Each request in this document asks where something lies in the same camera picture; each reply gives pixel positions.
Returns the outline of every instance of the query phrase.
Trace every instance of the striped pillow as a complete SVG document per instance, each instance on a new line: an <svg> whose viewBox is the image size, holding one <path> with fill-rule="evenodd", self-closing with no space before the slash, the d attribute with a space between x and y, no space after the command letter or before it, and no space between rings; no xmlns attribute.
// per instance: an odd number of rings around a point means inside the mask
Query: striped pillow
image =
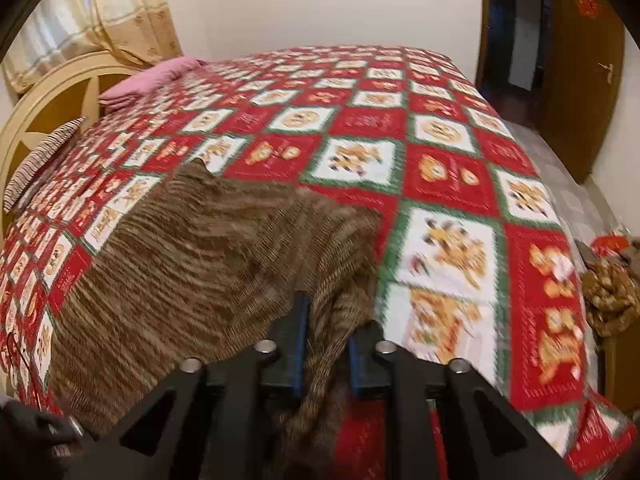
<svg viewBox="0 0 640 480"><path fill-rule="evenodd" d="M81 117L57 127L24 158L4 190L2 208L5 213L11 210L34 177L53 158L60 147L76 133L85 119L86 117Z"/></svg>

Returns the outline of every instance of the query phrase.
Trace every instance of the brown knit sweater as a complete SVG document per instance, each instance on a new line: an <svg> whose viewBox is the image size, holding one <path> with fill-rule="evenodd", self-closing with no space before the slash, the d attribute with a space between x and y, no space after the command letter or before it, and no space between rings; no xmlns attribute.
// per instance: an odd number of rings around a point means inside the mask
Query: brown knit sweater
<svg viewBox="0 0 640 480"><path fill-rule="evenodd" d="M290 456L326 432L320 413L336 418L322 408L346 339L373 316L377 227L368 210L287 184L220 179L194 160L119 222L70 291L52 387L105 432L177 362L233 356L306 290L308 393L284 417Z"/></svg>

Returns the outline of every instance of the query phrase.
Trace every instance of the curtain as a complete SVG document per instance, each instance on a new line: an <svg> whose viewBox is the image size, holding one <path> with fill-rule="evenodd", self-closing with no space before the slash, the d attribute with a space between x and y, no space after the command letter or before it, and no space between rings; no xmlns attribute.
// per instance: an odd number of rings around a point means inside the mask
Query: curtain
<svg viewBox="0 0 640 480"><path fill-rule="evenodd" d="M53 67L100 50L87 0L41 0L2 61L4 75L25 93Z"/></svg>
<svg viewBox="0 0 640 480"><path fill-rule="evenodd" d="M179 56L166 0L42 0L2 69L14 91L23 94L55 66L97 50L139 68Z"/></svg>
<svg viewBox="0 0 640 480"><path fill-rule="evenodd" d="M101 45L131 64L182 53L166 0L91 0L91 11Z"/></svg>

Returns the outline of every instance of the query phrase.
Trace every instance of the bedspread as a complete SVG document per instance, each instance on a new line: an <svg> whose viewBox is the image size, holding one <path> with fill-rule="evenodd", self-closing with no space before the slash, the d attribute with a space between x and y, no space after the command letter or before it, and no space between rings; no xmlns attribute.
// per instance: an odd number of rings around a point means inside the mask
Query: bedspread
<svg viewBox="0 0 640 480"><path fill-rule="evenodd" d="M579 474L599 475L632 441L586 385L584 314L550 193L448 57L400 46L212 63L85 132L0 260L1 363L23 399L57 410L50 341L66 293L136 202L195 157L222 177L378 211L386 338L421 358L469 359ZM354 470L372 470L363 420L374 415L348 416L338 436L360 447Z"/></svg>

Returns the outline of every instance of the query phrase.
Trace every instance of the wooden door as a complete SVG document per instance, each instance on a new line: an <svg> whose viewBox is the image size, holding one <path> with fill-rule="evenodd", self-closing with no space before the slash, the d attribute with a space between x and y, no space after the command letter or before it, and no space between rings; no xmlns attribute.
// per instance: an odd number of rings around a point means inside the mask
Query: wooden door
<svg viewBox="0 0 640 480"><path fill-rule="evenodd" d="M618 97L624 26L606 0L551 0L540 134L576 182L600 151Z"/></svg>
<svg viewBox="0 0 640 480"><path fill-rule="evenodd" d="M516 0L489 0L484 81L504 86L511 70L516 23Z"/></svg>

